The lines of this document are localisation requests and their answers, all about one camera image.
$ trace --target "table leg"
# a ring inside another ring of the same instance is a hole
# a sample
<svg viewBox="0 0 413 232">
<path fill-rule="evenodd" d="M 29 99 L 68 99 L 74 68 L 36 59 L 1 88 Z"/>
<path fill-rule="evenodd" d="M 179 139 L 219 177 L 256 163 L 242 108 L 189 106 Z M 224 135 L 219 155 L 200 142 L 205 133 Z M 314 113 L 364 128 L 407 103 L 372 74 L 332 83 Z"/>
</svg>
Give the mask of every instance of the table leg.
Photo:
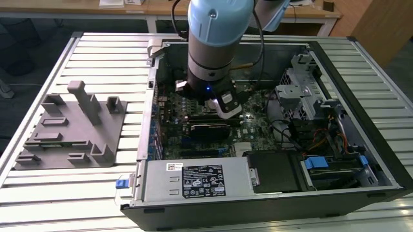
<svg viewBox="0 0 413 232">
<path fill-rule="evenodd" d="M 148 15 L 145 17 L 147 25 L 148 25 L 148 32 L 149 33 L 156 33 L 156 16 L 155 15 Z"/>
<path fill-rule="evenodd" d="M 336 18 L 324 19 L 324 23 L 322 24 L 319 28 L 316 36 L 328 36 L 335 22 L 336 22 Z"/>
</svg>

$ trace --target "cable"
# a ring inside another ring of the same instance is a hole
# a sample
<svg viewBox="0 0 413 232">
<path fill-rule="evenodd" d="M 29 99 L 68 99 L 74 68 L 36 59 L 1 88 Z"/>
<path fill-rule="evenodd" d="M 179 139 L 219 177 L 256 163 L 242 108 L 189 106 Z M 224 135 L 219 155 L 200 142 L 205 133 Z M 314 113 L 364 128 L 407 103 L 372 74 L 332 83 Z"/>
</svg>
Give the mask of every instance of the cable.
<svg viewBox="0 0 413 232">
<path fill-rule="evenodd" d="M 294 146 L 290 146 L 290 147 L 283 147 L 283 146 L 282 146 L 283 143 L 291 144 L 291 142 L 283 141 L 283 135 L 284 135 L 284 131 L 286 131 L 287 129 L 288 129 L 288 128 L 284 128 L 284 129 L 282 130 L 282 141 L 280 141 L 280 144 L 279 144 L 279 146 L 280 146 L 282 149 L 291 149 L 291 148 L 295 148 Z"/>
<path fill-rule="evenodd" d="M 343 136 L 342 133 L 336 133 L 336 135 L 338 135 L 338 136 L 340 137 L 340 139 L 342 139 L 343 151 L 344 151 L 344 153 L 348 153 L 348 151 L 347 151 L 347 146 L 348 146 L 347 138 Z"/>
<path fill-rule="evenodd" d="M 255 89 L 259 89 L 260 79 L 263 77 L 263 65 L 264 65 L 264 63 L 263 63 L 264 62 L 264 41 L 263 41 L 263 28 L 262 28 L 262 25 L 260 25 L 260 21 L 259 21 L 258 15 L 256 15 L 255 8 L 254 8 L 254 11 L 252 11 L 252 15 L 254 15 L 254 18 L 255 18 L 258 32 L 259 32 L 259 39 L 260 39 L 259 56 L 258 56 L 258 59 L 252 62 L 252 65 L 255 65 L 260 61 L 258 81 L 256 81 L 256 84 L 255 84 L 255 86 L 256 86 Z"/>
<path fill-rule="evenodd" d="M 9 92 L 9 91 L 5 91 L 5 90 L 2 89 L 1 85 L 0 85 L 0 91 L 1 91 L 2 93 Z"/>
<path fill-rule="evenodd" d="M 0 139 L 10 140 L 12 137 L 10 137 L 10 136 L 6 136 L 6 135 L 0 135 Z"/>
<path fill-rule="evenodd" d="M 308 152 L 310 150 L 312 150 L 314 148 L 319 147 L 326 141 L 327 141 L 327 139 L 323 138 L 316 144 L 314 144 L 314 145 L 302 153 L 302 155 L 306 156 L 306 155 L 307 155 L 307 152 Z"/>
<path fill-rule="evenodd" d="M 258 80 L 256 80 L 256 84 L 255 84 L 255 86 L 259 87 L 259 83 L 260 83 L 260 79 L 262 79 L 262 75 L 263 75 L 264 43 L 263 43 L 263 28 L 262 28 L 260 21 L 259 21 L 258 15 L 256 15 L 255 7 L 254 7 L 254 10 L 252 10 L 252 15 L 254 15 L 254 19 L 255 19 L 255 23 L 256 23 L 256 27 L 258 27 L 258 32 L 259 32 L 259 39 L 260 39 L 260 49 L 259 49 L 258 58 L 251 63 L 246 63 L 246 64 L 236 65 L 236 66 L 231 67 L 229 70 L 251 68 L 262 60 L 259 76 L 258 76 Z"/>
<path fill-rule="evenodd" d="M 292 6 L 292 8 L 294 8 L 294 23 L 296 23 L 296 13 L 295 13 L 295 6 L 294 5 L 291 5 L 291 4 L 288 4 L 290 6 Z"/>
<path fill-rule="evenodd" d="M 271 90 L 271 92 L 270 92 L 270 94 L 268 94 L 268 100 L 267 100 L 266 106 L 264 106 L 264 108 L 266 108 L 266 120 L 267 120 L 268 123 L 270 123 L 270 127 L 271 127 L 282 136 L 284 136 L 284 137 L 287 138 L 287 140 L 290 141 L 290 143 L 294 145 L 295 149 L 296 149 L 296 150 L 302 150 L 302 146 L 291 139 L 291 137 L 290 137 L 288 135 L 286 135 L 276 127 L 272 126 L 272 123 L 276 122 L 276 121 L 280 121 L 280 122 L 283 122 L 283 123 L 284 123 L 284 122 L 288 123 L 288 121 L 287 121 L 287 120 L 282 120 L 282 119 L 275 119 L 275 120 L 270 121 L 267 108 L 268 108 L 268 102 L 270 102 L 270 100 L 271 100 L 271 95 L 272 95 L 274 93 L 275 93 L 275 91 Z"/>
<path fill-rule="evenodd" d="M 314 137 L 314 139 L 312 139 L 312 143 L 315 142 L 315 136 L 316 136 L 316 134 L 318 134 L 318 132 L 319 131 L 326 131 L 327 129 L 326 128 L 322 128 L 322 129 L 318 129 L 315 132 L 314 132 L 314 135 L 312 135 L 312 137 Z"/>
<path fill-rule="evenodd" d="M 40 84 L 9 84 L 8 86 L 42 86 L 42 85 L 40 85 Z"/>
<path fill-rule="evenodd" d="M 169 13 L 169 16 L 172 18 L 172 27 L 173 27 L 173 30 L 175 30 L 175 33 L 179 35 L 179 37 L 184 38 L 185 37 L 183 36 L 181 32 L 177 31 L 177 28 L 176 28 L 176 22 L 175 22 L 175 7 L 177 5 L 177 3 L 180 2 L 180 0 L 176 0 L 172 4 L 172 10 L 171 10 L 171 13 Z"/>
</svg>

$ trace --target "red wire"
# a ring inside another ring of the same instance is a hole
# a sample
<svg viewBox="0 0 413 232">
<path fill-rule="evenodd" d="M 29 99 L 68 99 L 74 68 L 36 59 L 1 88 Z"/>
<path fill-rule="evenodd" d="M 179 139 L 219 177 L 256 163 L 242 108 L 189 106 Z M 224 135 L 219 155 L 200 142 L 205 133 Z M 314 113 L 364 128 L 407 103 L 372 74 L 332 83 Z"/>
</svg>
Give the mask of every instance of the red wire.
<svg viewBox="0 0 413 232">
<path fill-rule="evenodd" d="M 323 129 L 318 129 L 318 130 L 314 132 L 314 135 L 312 135 L 312 137 L 314 137 L 312 143 L 315 142 L 315 135 L 316 135 L 316 133 L 318 133 L 319 131 L 323 131 L 323 130 L 326 131 L 327 129 L 324 129 L 324 128 L 323 128 Z"/>
</svg>

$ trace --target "orange wire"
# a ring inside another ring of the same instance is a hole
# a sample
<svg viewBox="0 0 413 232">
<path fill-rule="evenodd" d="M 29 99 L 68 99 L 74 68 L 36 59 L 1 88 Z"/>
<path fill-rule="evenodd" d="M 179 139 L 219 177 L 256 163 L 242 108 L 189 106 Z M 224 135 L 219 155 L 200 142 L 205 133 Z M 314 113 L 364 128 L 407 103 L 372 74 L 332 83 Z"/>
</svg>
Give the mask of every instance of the orange wire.
<svg viewBox="0 0 413 232">
<path fill-rule="evenodd" d="M 346 153 L 348 153 L 348 151 L 347 151 L 347 145 L 348 145 L 348 143 L 347 143 L 347 138 L 346 138 L 346 136 L 343 136 L 342 133 L 336 133 L 336 134 L 338 134 L 338 136 L 342 138 L 343 150 L 344 150 Z"/>
</svg>

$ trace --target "blue release tab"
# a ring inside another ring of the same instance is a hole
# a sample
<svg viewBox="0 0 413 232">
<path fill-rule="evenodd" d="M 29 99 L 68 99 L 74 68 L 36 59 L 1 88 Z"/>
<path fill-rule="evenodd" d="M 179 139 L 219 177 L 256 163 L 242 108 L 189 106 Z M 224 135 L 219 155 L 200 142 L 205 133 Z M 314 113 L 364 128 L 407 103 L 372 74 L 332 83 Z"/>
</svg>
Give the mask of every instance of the blue release tab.
<svg viewBox="0 0 413 232">
<path fill-rule="evenodd" d="M 129 180 L 116 180 L 116 189 L 128 189 Z"/>
<path fill-rule="evenodd" d="M 308 157 L 303 161 L 303 164 L 304 164 L 304 167 L 307 169 L 311 169 L 311 168 L 327 168 L 328 167 L 327 161 L 324 160 L 324 157 L 322 157 L 322 156 Z"/>
<path fill-rule="evenodd" d="M 362 166 L 366 167 L 368 165 L 368 161 L 364 156 L 359 156 L 359 161 L 360 161 Z"/>
</svg>

